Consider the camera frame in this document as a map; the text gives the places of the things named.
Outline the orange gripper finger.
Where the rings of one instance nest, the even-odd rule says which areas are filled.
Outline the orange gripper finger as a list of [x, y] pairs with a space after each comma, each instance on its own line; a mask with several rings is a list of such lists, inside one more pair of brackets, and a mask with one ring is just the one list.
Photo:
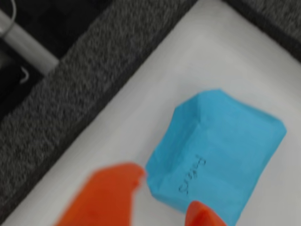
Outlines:
[[135, 191], [146, 175], [136, 163], [97, 170], [60, 217], [58, 226], [129, 226]]
[[193, 201], [186, 212], [185, 226], [226, 226], [226, 224], [211, 208], [199, 201]]

